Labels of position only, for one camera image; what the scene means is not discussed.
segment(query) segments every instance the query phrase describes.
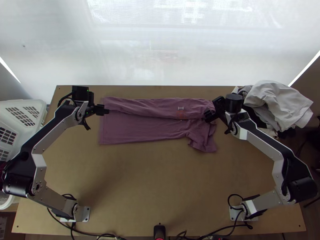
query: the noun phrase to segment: white curtain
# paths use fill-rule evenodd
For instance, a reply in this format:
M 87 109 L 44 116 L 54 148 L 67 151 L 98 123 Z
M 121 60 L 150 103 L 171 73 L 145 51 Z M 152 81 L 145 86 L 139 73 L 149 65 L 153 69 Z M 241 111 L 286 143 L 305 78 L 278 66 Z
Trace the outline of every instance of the white curtain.
M 34 98 L 59 84 L 289 84 L 320 1 L 0 0 L 0 56 Z

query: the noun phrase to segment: white laundry basket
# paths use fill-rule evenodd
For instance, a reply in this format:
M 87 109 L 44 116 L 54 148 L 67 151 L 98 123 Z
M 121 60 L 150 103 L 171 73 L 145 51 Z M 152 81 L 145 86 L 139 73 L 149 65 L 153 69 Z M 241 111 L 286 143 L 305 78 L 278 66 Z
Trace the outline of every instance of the white laundry basket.
M 42 100 L 0 102 L 0 161 L 12 159 L 21 146 L 44 123 L 46 103 Z

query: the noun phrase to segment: wooden table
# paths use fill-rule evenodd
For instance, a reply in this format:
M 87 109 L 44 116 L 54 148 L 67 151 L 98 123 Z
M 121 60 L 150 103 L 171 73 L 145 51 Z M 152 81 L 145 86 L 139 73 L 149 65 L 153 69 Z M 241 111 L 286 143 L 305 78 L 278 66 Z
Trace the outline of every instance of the wooden table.
M 232 87 L 207 86 L 90 86 L 98 103 L 104 96 L 123 98 L 214 99 Z M 58 100 L 71 86 L 57 86 L 48 112 L 53 117 Z M 168 236 L 188 230 L 189 236 L 207 234 L 231 225 L 227 197 L 270 191 L 273 161 L 246 141 L 231 134 L 217 121 L 215 153 L 188 146 L 188 139 L 99 145 L 100 117 L 68 129 L 44 153 L 46 180 L 60 194 L 71 193 L 91 206 L 90 220 L 77 223 L 85 232 L 112 232 L 121 236 L 152 236 L 153 226 L 164 224 Z M 234 234 L 305 231 L 298 204 L 269 209 L 253 230 L 236 228 Z M 45 207 L 21 199 L 13 232 L 69 235 L 49 216 Z

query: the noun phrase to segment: white cloth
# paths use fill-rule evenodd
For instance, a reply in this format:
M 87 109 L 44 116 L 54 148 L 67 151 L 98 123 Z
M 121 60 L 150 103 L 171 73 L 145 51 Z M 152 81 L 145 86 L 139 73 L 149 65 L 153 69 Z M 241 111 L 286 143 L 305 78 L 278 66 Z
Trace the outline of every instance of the white cloth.
M 313 102 L 296 89 L 273 81 L 259 81 L 254 85 L 234 89 L 244 96 L 244 105 L 251 107 L 268 128 L 285 131 L 303 128 L 313 115 Z

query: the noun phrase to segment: black cable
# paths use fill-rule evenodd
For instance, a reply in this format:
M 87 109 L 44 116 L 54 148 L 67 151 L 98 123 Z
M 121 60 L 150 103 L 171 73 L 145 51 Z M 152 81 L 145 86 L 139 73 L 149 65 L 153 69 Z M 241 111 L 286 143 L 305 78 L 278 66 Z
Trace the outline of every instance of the black cable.
M 301 145 L 300 147 L 298 148 L 297 152 L 296 152 L 296 157 L 297 158 L 300 158 L 300 154 L 301 154 L 301 151 L 302 151 L 302 148 L 303 146 L 307 143 L 308 140 L 305 140 Z
M 236 217 L 233 225 L 220 228 L 220 229 L 218 229 L 218 230 L 216 230 L 216 231 L 214 231 L 214 232 L 211 232 L 211 233 L 209 233 L 209 234 L 207 234 L 207 235 L 201 236 L 201 237 L 198 238 L 198 240 L 202 240 L 202 239 L 207 238 L 207 237 L 209 237 L 209 236 L 213 236 L 213 235 L 215 235 L 217 232 L 220 232 L 220 231 L 222 231 L 222 230 L 224 230 L 224 229 L 227 229 L 227 228 L 232 228 L 232 230 L 231 230 L 227 235 L 219 235 L 219 236 L 221 236 L 221 237 L 228 237 L 228 236 L 230 236 L 230 235 L 233 233 L 234 229 L 235 229 L 236 227 L 239 227 L 239 226 L 246 226 L 246 227 L 249 228 L 250 230 L 253 229 L 253 227 L 252 227 L 251 225 L 249 225 L 247 222 L 244 222 L 244 224 L 237 225 L 237 220 L 238 220 L 238 218 L 239 218 L 239 216 L 240 216 L 240 214 L 241 214 L 242 212 L 243 212 L 243 209 L 238 213 L 238 215 L 237 215 L 237 217 Z
M 73 231 L 73 228 L 74 228 L 75 225 L 76 225 L 76 222 L 73 222 L 73 223 L 71 224 L 70 235 L 71 235 L 72 240 L 75 240 L 75 239 L 74 239 L 74 236 L 73 236 L 73 234 L 72 234 L 72 231 Z
M 234 120 L 237 118 L 237 114 L 234 114 L 233 116 L 232 116 L 232 118 L 230 119 L 230 122 L 229 122 L 229 124 L 228 124 L 228 130 L 231 132 L 233 132 L 233 127 L 232 127 L 232 124 L 233 124 L 233 126 L 234 126 L 234 130 L 235 130 L 235 133 L 234 133 L 234 135 L 237 135 L 238 134 L 238 127 L 236 126 L 236 124 L 234 123 Z
M 243 197 L 240 196 L 239 194 L 231 194 L 231 195 L 228 196 L 228 200 L 227 200 L 229 207 L 230 207 L 231 209 L 234 209 L 234 210 L 242 210 L 242 208 L 235 208 L 235 207 L 233 207 L 233 206 L 230 205 L 230 198 L 233 197 L 233 196 L 238 196 L 238 197 L 241 198 L 241 200 L 243 201 Z
M 246 221 L 244 222 L 244 224 L 238 224 L 238 225 L 237 225 L 237 220 L 238 220 L 240 214 L 241 214 L 243 211 L 244 211 L 244 210 L 241 209 L 241 211 L 238 213 L 238 215 L 237 215 L 237 217 L 236 217 L 233 225 L 220 228 L 220 229 L 218 229 L 218 230 L 216 230 L 216 231 L 213 231 L 213 232 L 211 232 L 211 233 L 209 233 L 209 234 L 207 234 L 207 235 L 201 236 L 201 237 L 199 237 L 199 238 L 197 238 L 197 239 L 192 239 L 192 238 L 186 237 L 187 231 L 185 230 L 185 231 L 179 233 L 174 240 L 181 240 L 181 239 L 185 239 L 185 240 L 203 240 L 204 238 L 207 238 L 207 237 L 210 237 L 210 236 L 214 236 L 214 235 L 219 236 L 219 237 L 228 237 L 228 236 L 230 236 L 230 235 L 234 232 L 234 229 L 235 229 L 236 227 L 247 227 L 248 229 L 252 230 L 252 229 L 253 229 L 253 226 L 249 225 Z M 220 232 L 220 231 L 222 231 L 222 230 L 224 230 L 224 229 L 228 229 L 228 228 L 232 228 L 232 230 L 231 230 L 228 234 L 226 234 L 226 235 L 216 234 L 217 232 Z
M 51 216 L 57 223 L 59 223 L 60 225 L 64 226 L 65 228 L 67 228 L 67 229 L 69 229 L 69 230 L 72 229 L 73 232 L 77 232 L 77 233 L 80 233 L 80 234 L 82 234 L 82 235 L 87 235 L 87 236 L 92 236 L 92 237 L 107 236 L 107 237 L 111 237 L 111 238 L 119 238 L 119 239 L 121 239 L 121 240 L 126 240 L 126 239 L 123 238 L 123 237 L 119 237 L 119 236 L 116 236 L 116 235 L 113 235 L 113 234 L 109 234 L 109 233 L 93 234 L 93 233 L 87 233 L 87 232 L 79 231 L 79 230 L 75 229 L 74 227 L 72 228 L 72 227 L 69 227 L 69 226 L 61 223 L 58 219 L 56 219 L 56 218 L 53 216 L 53 214 L 50 212 L 50 210 L 49 210 L 48 208 L 47 208 L 47 211 L 48 211 L 48 213 L 50 214 L 50 216 Z
M 71 92 L 71 93 L 67 94 L 66 96 L 63 96 L 63 97 L 59 100 L 59 102 L 58 102 L 58 107 L 61 105 L 61 103 L 62 103 L 63 100 L 69 98 L 69 97 L 70 97 L 72 94 L 74 94 L 74 93 L 75 93 L 75 92 Z
M 317 116 L 318 120 L 319 120 L 319 125 L 318 125 L 318 128 L 320 128 L 320 116 Z M 300 147 L 298 148 L 297 152 L 296 152 L 296 157 L 300 158 L 300 154 L 301 154 L 301 151 L 303 149 L 303 146 L 307 143 L 307 139 L 300 145 Z

